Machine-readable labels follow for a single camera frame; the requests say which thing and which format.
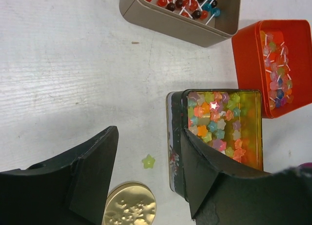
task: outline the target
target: orange plastic container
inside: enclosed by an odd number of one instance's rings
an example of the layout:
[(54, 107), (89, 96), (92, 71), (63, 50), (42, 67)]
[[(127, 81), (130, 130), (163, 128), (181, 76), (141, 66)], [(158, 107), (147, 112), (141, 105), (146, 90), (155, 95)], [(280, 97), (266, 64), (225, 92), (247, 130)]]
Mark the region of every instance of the orange plastic container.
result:
[[(263, 60), (260, 31), (279, 31), (283, 34), (289, 53), (292, 77), (291, 104), (270, 110), (268, 83)], [(312, 103), (312, 40), (306, 20), (263, 20), (238, 31), (232, 38), (239, 89), (260, 90), (262, 117), (277, 118)]]

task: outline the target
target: white table surface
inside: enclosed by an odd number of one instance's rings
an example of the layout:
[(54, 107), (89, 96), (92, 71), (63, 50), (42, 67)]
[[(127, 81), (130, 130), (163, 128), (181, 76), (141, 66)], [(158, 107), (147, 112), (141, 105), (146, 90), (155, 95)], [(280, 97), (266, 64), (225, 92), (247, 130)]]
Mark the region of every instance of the white table surface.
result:
[[(240, 27), (263, 19), (311, 24), (311, 2), (242, 0)], [(156, 197), (153, 224), (194, 224), (188, 204), (169, 189), (165, 97), (237, 88), (231, 40), (192, 45), (128, 23), (118, 4), (0, 0), (0, 171), (25, 169), (116, 125), (111, 189), (142, 182)], [(312, 162), (311, 111), (263, 120), (266, 171)], [(147, 154), (153, 169), (142, 167)]]

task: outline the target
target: gold tin lid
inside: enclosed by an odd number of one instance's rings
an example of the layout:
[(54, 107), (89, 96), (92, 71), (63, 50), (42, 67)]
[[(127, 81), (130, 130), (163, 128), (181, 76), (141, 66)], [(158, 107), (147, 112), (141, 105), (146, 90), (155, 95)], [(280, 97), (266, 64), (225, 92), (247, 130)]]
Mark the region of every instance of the gold tin lid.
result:
[(151, 225), (156, 201), (150, 189), (141, 183), (125, 183), (108, 196), (102, 225)]

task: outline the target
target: metal tin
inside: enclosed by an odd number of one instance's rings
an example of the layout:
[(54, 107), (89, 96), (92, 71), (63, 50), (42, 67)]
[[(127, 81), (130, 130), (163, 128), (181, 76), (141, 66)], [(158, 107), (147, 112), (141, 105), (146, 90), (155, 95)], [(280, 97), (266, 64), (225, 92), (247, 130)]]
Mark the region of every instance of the metal tin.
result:
[(141, 183), (129, 182), (115, 188), (107, 198), (102, 225), (151, 225), (156, 200)]
[(119, 9), (128, 22), (202, 47), (209, 47), (236, 34), (240, 1), (218, 0), (222, 14), (207, 26), (146, 0), (120, 0)]
[(261, 122), (261, 94), (256, 90), (239, 89), (188, 89), (185, 91), (171, 92), (166, 98), (167, 132), (168, 132), (168, 157), (169, 157), (169, 181), (173, 192), (188, 201), (185, 186), (181, 152), (181, 132), (188, 128), (188, 101), (187, 95), (191, 92), (228, 92), (238, 93), (241, 96), (241, 106), (244, 115), (243, 136), (250, 137), (250, 146), (255, 155), (248, 166), (263, 170), (262, 159), (262, 122)]

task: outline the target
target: star-shaped bead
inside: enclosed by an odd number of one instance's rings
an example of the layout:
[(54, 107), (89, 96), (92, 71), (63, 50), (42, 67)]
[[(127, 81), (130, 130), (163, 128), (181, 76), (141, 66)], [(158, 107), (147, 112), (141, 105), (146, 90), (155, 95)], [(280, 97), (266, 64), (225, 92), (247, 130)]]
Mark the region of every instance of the star-shaped bead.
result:
[(203, 111), (203, 114), (208, 114), (210, 113), (210, 105), (207, 103), (207, 102), (204, 102), (202, 105), (201, 105), (201, 109)]
[(222, 99), (222, 95), (220, 92), (214, 92), (214, 99), (219, 101)]
[(226, 156), (232, 158), (233, 155), (234, 155), (234, 150), (233, 150), (231, 147), (228, 147), (228, 148), (225, 150), (225, 154), (226, 154)]
[(230, 99), (230, 96), (227, 92), (222, 93), (222, 98), (221, 98), (222, 102), (227, 103), (229, 99)]
[(192, 125), (191, 125), (191, 126), (197, 125), (197, 124), (198, 124), (198, 117), (193, 116), (193, 117), (190, 118), (190, 120), (191, 120), (191, 122), (192, 122)]
[(218, 129), (224, 130), (225, 125), (226, 125), (226, 122), (224, 121), (224, 119), (220, 119), (220, 120), (217, 122), (217, 127), (218, 127)]
[(245, 153), (246, 153), (245, 149), (238, 148), (237, 150), (235, 150), (233, 157), (241, 158), (245, 155)]
[(142, 163), (143, 163), (144, 169), (153, 168), (154, 163), (155, 163), (155, 158), (153, 158), (151, 155), (148, 154), (147, 157), (142, 160)]
[(219, 150), (222, 144), (223, 144), (222, 140), (219, 140), (219, 139), (213, 140), (212, 148)]
[(233, 112), (228, 109), (228, 111), (226, 111), (225, 118), (227, 121), (231, 120), (233, 118)]
[(220, 114), (217, 112), (211, 112), (210, 119), (214, 122), (217, 122), (220, 119)]
[(219, 105), (216, 101), (210, 102), (210, 110), (217, 112), (218, 108), (219, 108)]
[(198, 136), (204, 137), (207, 135), (208, 130), (205, 125), (198, 126), (197, 128), (198, 128), (198, 133), (197, 133)]
[(211, 132), (208, 132), (208, 133), (206, 134), (206, 136), (203, 137), (203, 141), (204, 141), (205, 143), (208, 143), (208, 142), (211, 141), (212, 139), (213, 139), (213, 138), (212, 138)]
[(202, 108), (200, 106), (197, 106), (197, 107), (194, 108), (194, 115), (196, 117), (203, 116), (203, 110), (202, 110)]
[(233, 110), (236, 107), (236, 103), (232, 100), (229, 100), (228, 105), (226, 106), (229, 110)]
[(187, 95), (187, 98), (188, 99), (192, 99), (193, 101), (197, 101), (197, 99), (199, 99), (199, 96), (197, 94), (197, 92), (190, 92), (188, 95)]
[(234, 129), (234, 130), (239, 130), (240, 127), (241, 127), (240, 121), (239, 121), (239, 120), (236, 120), (236, 121), (233, 123), (233, 129)]
[(221, 112), (220, 112), (220, 116), (221, 116), (221, 117), (224, 116), (225, 114), (226, 114), (225, 111), (221, 111)]
[(232, 96), (232, 100), (233, 100), (235, 103), (239, 103), (239, 101), (240, 101), (240, 96), (239, 96), (237, 93), (234, 93), (234, 95)]
[(240, 132), (237, 130), (235, 130), (232, 135), (233, 135), (233, 140), (235, 141), (240, 138)]
[(238, 140), (236, 140), (235, 141), (235, 149), (239, 149), (239, 148), (241, 148), (242, 147), (242, 145), (243, 145), (243, 142), (242, 142), (242, 140), (241, 139), (238, 139)]
[(215, 100), (215, 96), (212, 92), (205, 93), (205, 100), (207, 103), (213, 102)]
[(191, 118), (192, 116), (194, 116), (194, 108), (193, 107), (189, 107), (187, 109), (187, 115)]
[(217, 130), (217, 124), (214, 121), (211, 121), (208, 125), (210, 132), (215, 132)]
[(188, 100), (187, 100), (187, 105), (188, 105), (189, 107), (195, 107), (195, 106), (197, 105), (197, 102), (194, 101), (193, 99), (188, 99)]
[(189, 130), (190, 130), (194, 135), (197, 135), (197, 133), (198, 133), (197, 126), (191, 126), (191, 127), (189, 127)]
[(220, 146), (219, 151), (224, 151), (226, 149), (226, 142), (222, 141), (222, 145)]
[(205, 102), (205, 96), (203, 94), (199, 94), (198, 96), (199, 98), (197, 99), (197, 103), (202, 105)]
[(223, 111), (223, 103), (222, 102), (217, 102), (218, 105), (219, 105), (219, 108), (218, 108), (218, 113), (221, 113)]
[(233, 115), (234, 115), (234, 117), (239, 117), (240, 116), (240, 109), (238, 107), (235, 107), (233, 109)]
[(224, 139), (225, 131), (222, 131), (221, 129), (218, 129), (215, 133), (215, 136), (217, 139)]

